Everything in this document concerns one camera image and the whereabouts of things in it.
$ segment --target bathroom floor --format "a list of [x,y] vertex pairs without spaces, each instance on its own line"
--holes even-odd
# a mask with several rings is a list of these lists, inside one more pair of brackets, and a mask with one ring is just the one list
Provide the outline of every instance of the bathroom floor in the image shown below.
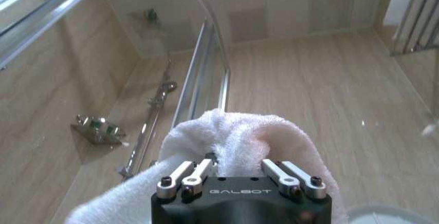
[[347,208],[390,204],[439,221],[439,139],[371,30],[233,49],[229,111],[277,114],[314,140]]

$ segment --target screw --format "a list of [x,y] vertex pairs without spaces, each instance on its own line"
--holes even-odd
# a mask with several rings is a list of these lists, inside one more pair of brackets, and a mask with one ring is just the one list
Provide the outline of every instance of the screw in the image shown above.
[[190,198],[190,197],[193,197],[193,196],[194,196],[194,190],[193,190],[191,187],[187,186],[187,187],[183,189],[183,192],[182,192],[182,198],[186,199],[186,198]]
[[302,190],[299,186],[295,185],[294,187],[290,188],[290,195],[293,197],[299,197],[301,194],[302,194]]
[[162,186],[167,187],[173,184],[173,178],[170,176],[166,176],[161,180]]
[[322,186],[322,178],[318,177],[318,176],[313,176],[313,177],[311,177],[311,184],[313,184],[314,186]]

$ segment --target metal bracket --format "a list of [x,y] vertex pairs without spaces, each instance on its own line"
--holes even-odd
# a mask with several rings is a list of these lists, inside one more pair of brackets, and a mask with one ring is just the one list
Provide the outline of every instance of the metal bracket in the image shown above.
[[92,144],[122,144],[121,138],[126,136],[125,130],[110,123],[106,118],[94,118],[86,115],[76,116],[78,124],[72,128]]
[[270,159],[263,159],[262,170],[278,184],[279,192],[289,197],[298,197],[302,194],[299,180],[287,175]]
[[194,173],[182,180],[182,198],[189,199],[203,191],[203,181],[213,169],[213,160],[203,159]]
[[182,179],[189,176],[193,171],[194,163],[191,161],[185,161],[171,175],[162,178],[158,182],[158,197],[161,199],[175,198]]
[[327,186],[318,176],[310,176],[297,165],[290,161],[281,163],[281,168],[293,176],[299,178],[301,187],[310,198],[323,199],[327,196]]

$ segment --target shower slide bar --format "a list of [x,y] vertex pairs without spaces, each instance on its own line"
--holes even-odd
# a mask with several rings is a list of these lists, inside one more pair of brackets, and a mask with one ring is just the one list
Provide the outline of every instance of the shower slide bar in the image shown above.
[[157,95],[149,101],[151,107],[149,109],[147,118],[141,129],[138,142],[135,144],[127,165],[118,170],[119,174],[123,176],[123,181],[134,177],[141,171],[149,144],[155,134],[161,110],[163,108],[167,95],[178,88],[178,83],[170,80],[170,67],[171,61],[169,61],[167,68],[163,73]]

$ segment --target shower rail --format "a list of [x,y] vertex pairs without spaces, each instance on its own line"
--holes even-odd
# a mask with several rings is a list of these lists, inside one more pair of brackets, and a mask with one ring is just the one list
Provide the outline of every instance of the shower rail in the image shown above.
[[47,0],[28,15],[0,31],[0,68],[7,66],[80,1]]

